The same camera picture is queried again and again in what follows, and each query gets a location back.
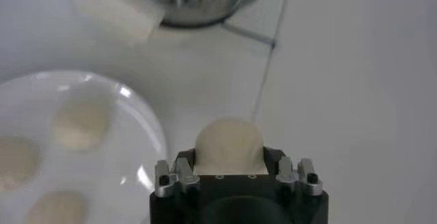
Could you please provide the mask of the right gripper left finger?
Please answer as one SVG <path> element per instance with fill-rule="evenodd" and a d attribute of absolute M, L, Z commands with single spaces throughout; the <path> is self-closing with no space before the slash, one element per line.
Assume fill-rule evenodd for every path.
<path fill-rule="evenodd" d="M 159 198 L 172 197 L 175 192 L 187 194 L 198 191 L 200 177 L 194 173 L 195 149 L 179 152 L 172 167 L 166 160 L 159 160 L 155 165 L 155 195 Z"/>

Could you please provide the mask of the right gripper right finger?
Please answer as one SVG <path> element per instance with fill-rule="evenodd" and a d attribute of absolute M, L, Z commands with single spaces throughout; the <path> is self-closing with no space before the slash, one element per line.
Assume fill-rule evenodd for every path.
<path fill-rule="evenodd" d="M 323 184 L 315 172 L 312 160 L 302 158 L 294 168 L 293 162 L 282 150 L 264 147 L 264 163 L 268 175 L 288 186 L 291 192 L 300 191 L 310 197 L 323 194 Z"/>

